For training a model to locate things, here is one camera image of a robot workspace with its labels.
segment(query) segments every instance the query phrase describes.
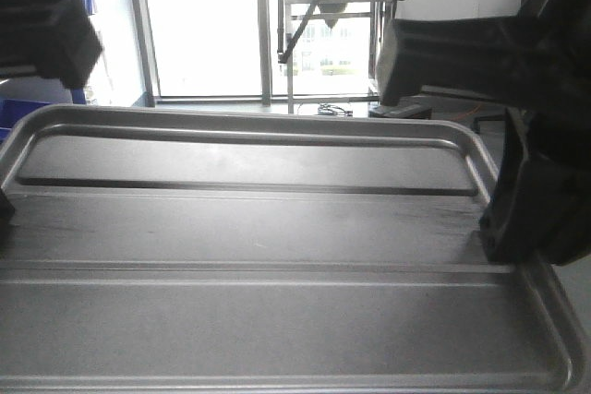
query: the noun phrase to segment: metal tray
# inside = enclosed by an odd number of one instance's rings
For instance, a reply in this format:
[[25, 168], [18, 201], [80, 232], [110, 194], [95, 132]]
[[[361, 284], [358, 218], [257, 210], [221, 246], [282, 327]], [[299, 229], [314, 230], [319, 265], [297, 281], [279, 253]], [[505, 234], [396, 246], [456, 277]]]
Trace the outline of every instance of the metal tray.
[[0, 152], [0, 391], [588, 392], [458, 125], [51, 106]]

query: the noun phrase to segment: floor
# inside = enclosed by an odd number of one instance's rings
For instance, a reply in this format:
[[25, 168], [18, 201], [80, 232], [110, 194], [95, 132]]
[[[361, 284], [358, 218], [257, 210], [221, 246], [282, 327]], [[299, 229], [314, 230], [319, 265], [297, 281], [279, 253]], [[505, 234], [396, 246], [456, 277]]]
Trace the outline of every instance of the floor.
[[[469, 101], [441, 97], [420, 97], [417, 101], [428, 104], [433, 108], [434, 120], [452, 120], [462, 125], [470, 126], [474, 117], [494, 115], [502, 113], [502, 108], [494, 105], [477, 104]], [[368, 117], [366, 102], [338, 103], [345, 110], [353, 111], [353, 118]], [[287, 105], [284, 103], [264, 107], [258, 103], [209, 103], [209, 104], [161, 104], [161, 109], [206, 111], [216, 113], [277, 113], [287, 114]], [[316, 115], [317, 104], [304, 104], [296, 106], [299, 115]], [[493, 160], [501, 165], [504, 140], [503, 122], [485, 122], [481, 124], [480, 137]], [[591, 297], [588, 296], [591, 289], [591, 256], [579, 260], [571, 265], [555, 268], [561, 282], [579, 316], [586, 332], [591, 336]]]

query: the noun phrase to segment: window pane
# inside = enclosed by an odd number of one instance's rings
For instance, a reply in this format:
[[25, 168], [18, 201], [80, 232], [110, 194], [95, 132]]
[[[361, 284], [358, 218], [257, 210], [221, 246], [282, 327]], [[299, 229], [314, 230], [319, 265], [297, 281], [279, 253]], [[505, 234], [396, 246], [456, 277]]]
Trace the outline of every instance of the window pane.
[[163, 96], [260, 95], [257, 0], [148, 0]]
[[[287, 94], [287, 66], [277, 61], [277, 0], [270, 2], [273, 94]], [[304, 15], [306, 5], [294, 5]], [[369, 11], [351, 4], [345, 12]], [[293, 22], [296, 32], [299, 22]], [[331, 30], [323, 20], [310, 20], [294, 49], [294, 94], [367, 94], [369, 18], [340, 19]]]

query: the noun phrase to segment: stainless steel tray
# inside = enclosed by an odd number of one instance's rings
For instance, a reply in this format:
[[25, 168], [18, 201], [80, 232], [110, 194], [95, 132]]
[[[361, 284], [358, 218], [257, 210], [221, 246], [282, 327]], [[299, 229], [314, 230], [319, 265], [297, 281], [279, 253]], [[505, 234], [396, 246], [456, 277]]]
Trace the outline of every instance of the stainless steel tray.
[[485, 259], [458, 125], [56, 106], [0, 156], [2, 392], [591, 388], [551, 268]]

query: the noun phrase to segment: cable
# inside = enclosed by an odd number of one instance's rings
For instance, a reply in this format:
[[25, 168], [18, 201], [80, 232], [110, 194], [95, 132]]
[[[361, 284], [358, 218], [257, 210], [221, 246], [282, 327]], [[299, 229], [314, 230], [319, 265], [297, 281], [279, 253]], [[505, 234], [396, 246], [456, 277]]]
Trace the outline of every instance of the cable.
[[476, 114], [477, 112], [479, 112], [483, 106], [484, 106], [484, 103], [480, 103], [472, 111], [468, 111], [467, 113], [460, 114], [460, 115], [454, 117], [453, 119], [450, 119], [450, 121], [451, 122], [459, 122], [461, 120], [464, 120], [466, 117], [470, 117], [472, 114]]
[[318, 115], [344, 115], [346, 117], [352, 117], [353, 110], [345, 110], [340, 106], [332, 105], [330, 103], [321, 103], [318, 106]]

